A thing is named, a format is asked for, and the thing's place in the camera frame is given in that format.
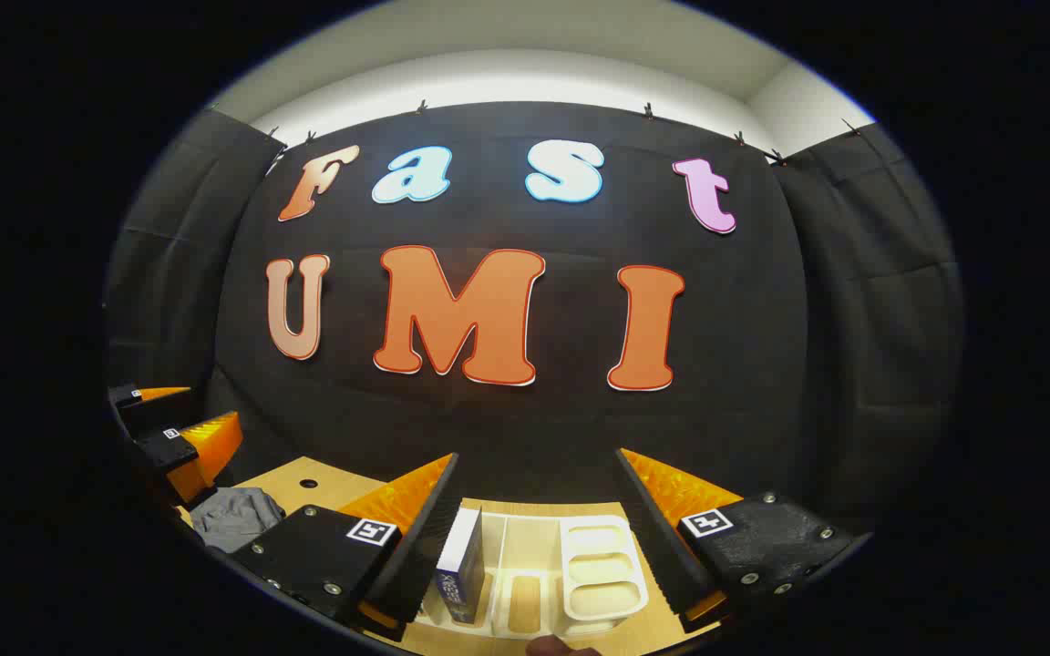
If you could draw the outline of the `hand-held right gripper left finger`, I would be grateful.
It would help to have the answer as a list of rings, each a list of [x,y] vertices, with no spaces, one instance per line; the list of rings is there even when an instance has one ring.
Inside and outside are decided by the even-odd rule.
[[[339,509],[304,503],[231,560],[322,621],[399,641],[461,507],[458,462],[442,456]]]

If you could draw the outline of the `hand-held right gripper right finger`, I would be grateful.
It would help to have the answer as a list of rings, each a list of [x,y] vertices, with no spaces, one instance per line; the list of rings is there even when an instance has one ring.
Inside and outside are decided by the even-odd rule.
[[[778,614],[872,539],[769,489],[741,496],[618,448],[620,504],[684,631]]]

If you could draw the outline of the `blue book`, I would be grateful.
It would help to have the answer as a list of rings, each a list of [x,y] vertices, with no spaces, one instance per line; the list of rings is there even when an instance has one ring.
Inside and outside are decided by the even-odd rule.
[[[482,520],[479,509],[459,509],[435,565],[437,593],[457,623],[478,623],[485,578]]]

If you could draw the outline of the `white bookshelf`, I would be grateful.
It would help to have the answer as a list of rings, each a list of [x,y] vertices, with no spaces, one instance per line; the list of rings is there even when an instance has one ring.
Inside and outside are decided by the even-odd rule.
[[[485,578],[478,623],[454,622],[430,584],[416,617],[420,625],[507,640],[574,638],[613,630],[649,601],[626,520],[482,512]]]

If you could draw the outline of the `grey schoolbag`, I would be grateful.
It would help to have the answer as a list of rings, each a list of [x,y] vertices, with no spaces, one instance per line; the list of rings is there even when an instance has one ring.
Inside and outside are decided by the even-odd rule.
[[[205,547],[236,552],[286,519],[286,510],[261,488],[218,488],[189,511]]]

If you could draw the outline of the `black backdrop cloth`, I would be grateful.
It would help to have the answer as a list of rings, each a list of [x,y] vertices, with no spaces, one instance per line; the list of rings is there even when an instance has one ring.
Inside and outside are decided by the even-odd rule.
[[[545,261],[532,384],[379,371],[382,254],[454,293]],[[108,380],[242,415],[233,485],[298,456],[466,496],[615,501],[613,451],[870,530],[945,432],[965,336],[949,232],[880,126],[788,155],[620,109],[503,101],[308,144],[196,117],[142,182],[106,282]]]

